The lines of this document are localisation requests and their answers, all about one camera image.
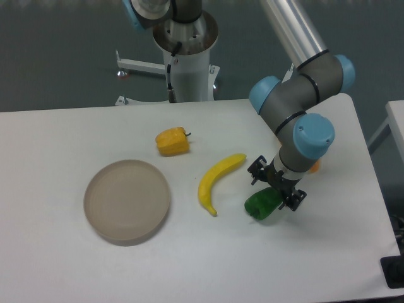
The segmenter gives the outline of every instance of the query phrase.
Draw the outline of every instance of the table surface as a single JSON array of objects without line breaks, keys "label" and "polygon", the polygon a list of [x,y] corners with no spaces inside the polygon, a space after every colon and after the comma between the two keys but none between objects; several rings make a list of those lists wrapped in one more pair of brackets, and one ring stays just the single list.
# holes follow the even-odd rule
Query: table surface
[{"label": "table surface", "polygon": [[[398,254],[352,100],[339,94],[316,111],[336,138],[320,172],[299,188],[296,212],[257,222],[244,202],[248,165],[271,159],[276,138],[247,100],[43,110],[0,114],[1,302],[325,302],[387,297],[379,259]],[[163,158],[155,136],[184,126],[191,152]],[[213,188],[211,217],[199,180],[232,153],[244,166]],[[172,191],[163,227],[119,247],[86,221],[91,178],[124,159],[158,167]]]},{"label": "table surface", "polygon": [[404,100],[388,102],[386,110],[389,115],[391,133],[404,161]]}]

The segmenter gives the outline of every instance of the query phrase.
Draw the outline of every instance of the round plate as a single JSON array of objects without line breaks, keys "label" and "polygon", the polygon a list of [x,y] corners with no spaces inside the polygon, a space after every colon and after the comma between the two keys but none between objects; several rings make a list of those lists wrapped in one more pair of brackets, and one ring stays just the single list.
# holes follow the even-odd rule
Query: round plate
[{"label": "round plate", "polygon": [[134,245],[160,226],[170,205],[170,189],[163,174],[149,163],[124,160],[110,164],[89,183],[84,212],[92,227],[107,241]]}]

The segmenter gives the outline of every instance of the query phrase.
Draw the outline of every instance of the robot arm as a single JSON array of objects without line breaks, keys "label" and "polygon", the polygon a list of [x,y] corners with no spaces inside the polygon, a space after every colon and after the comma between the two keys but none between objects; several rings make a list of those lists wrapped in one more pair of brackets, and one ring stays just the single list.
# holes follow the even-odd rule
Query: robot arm
[{"label": "robot arm", "polygon": [[[201,0],[123,1],[136,28],[157,25],[153,31],[157,44],[171,56],[176,54],[173,50],[178,42],[182,43],[179,54],[186,55],[209,49],[217,39],[216,23],[203,13]],[[306,114],[306,110],[346,91],[355,80],[355,70],[345,56],[330,54],[297,0],[261,0],[261,4],[298,75],[285,83],[266,77],[252,88],[252,106],[282,147],[269,165],[261,156],[248,171],[253,184],[268,182],[282,194],[283,206],[295,211],[306,196],[296,190],[296,184],[327,152],[335,136],[327,118]],[[159,25],[169,19],[164,27]],[[195,79],[194,84],[202,77]]]},{"label": "robot arm", "polygon": [[282,147],[267,165],[261,156],[249,172],[281,192],[283,206],[297,209],[306,194],[295,189],[304,174],[332,144],[332,123],[306,110],[347,90],[355,80],[352,63],[342,55],[332,56],[318,32],[294,0],[261,0],[298,75],[285,83],[266,77],[251,90],[249,99],[257,113],[280,140]]}]

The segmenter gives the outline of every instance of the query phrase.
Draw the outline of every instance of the banana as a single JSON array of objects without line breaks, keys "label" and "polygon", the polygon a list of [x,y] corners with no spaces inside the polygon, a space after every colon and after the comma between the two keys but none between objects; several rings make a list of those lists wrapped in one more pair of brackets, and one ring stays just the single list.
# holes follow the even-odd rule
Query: banana
[{"label": "banana", "polygon": [[209,211],[212,216],[217,216],[217,211],[211,203],[211,189],[224,175],[238,169],[246,160],[247,156],[243,153],[236,153],[216,163],[207,171],[201,179],[198,188],[198,198],[201,205]]}]

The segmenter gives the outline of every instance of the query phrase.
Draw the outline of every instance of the black cable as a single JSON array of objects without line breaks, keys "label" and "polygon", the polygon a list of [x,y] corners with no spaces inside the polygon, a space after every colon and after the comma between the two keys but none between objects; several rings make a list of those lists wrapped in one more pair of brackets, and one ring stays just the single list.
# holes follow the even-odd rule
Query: black cable
[{"label": "black cable", "polygon": [[[177,42],[177,45],[174,47],[174,50],[171,53],[171,57],[175,57],[176,54],[178,54],[179,50],[181,49],[182,43],[181,42]],[[167,65],[167,89],[168,90],[172,90],[172,85],[171,85],[171,64],[168,63]]]},{"label": "black cable", "polygon": [[389,215],[389,217],[394,218],[397,221],[399,228],[404,227],[404,218],[398,217],[396,215]]}]

